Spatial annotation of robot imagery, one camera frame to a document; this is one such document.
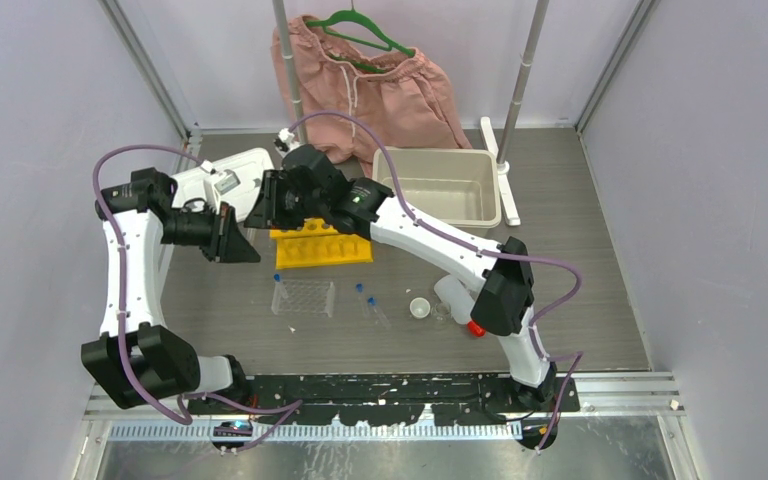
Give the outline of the blue-capped small test tube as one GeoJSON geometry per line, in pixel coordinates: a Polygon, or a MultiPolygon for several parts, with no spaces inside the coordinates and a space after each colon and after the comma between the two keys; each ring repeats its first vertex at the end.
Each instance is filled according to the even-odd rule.
{"type": "Polygon", "coordinates": [[[271,310],[275,315],[278,315],[280,313],[283,302],[288,298],[288,292],[285,288],[285,285],[282,281],[282,277],[280,274],[275,273],[273,275],[273,280],[274,280],[274,293],[273,293],[271,310]]]}

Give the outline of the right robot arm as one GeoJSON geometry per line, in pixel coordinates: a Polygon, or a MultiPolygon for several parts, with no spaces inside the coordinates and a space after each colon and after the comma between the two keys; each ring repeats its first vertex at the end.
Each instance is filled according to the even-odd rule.
{"type": "Polygon", "coordinates": [[[526,245],[475,237],[411,206],[369,178],[347,179],[310,144],[277,140],[278,169],[265,172],[244,224],[295,231],[319,218],[337,232],[406,251],[458,280],[475,303],[470,318],[498,338],[518,403],[537,411],[555,395],[557,368],[534,330],[533,272],[526,245]]]}

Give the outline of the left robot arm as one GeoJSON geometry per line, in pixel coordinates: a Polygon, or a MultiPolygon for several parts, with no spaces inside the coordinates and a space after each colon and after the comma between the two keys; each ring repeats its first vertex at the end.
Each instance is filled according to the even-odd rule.
{"type": "Polygon", "coordinates": [[[119,408],[202,393],[229,413],[250,403],[251,385],[233,356],[200,356],[167,328],[157,275],[164,245],[196,247],[210,262],[259,262],[238,225],[259,186],[241,168],[175,176],[147,168],[102,190],[95,209],[109,254],[107,308],[81,362],[119,408]]]}

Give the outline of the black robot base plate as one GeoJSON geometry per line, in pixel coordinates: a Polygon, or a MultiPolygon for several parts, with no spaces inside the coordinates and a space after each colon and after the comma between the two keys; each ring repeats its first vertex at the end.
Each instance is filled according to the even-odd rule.
{"type": "Polygon", "coordinates": [[[221,396],[255,409],[275,409],[300,400],[288,424],[408,426],[428,410],[435,426],[502,424],[530,415],[578,412],[575,382],[562,398],[542,406],[505,374],[427,373],[359,375],[257,375],[235,381],[221,396]]]}

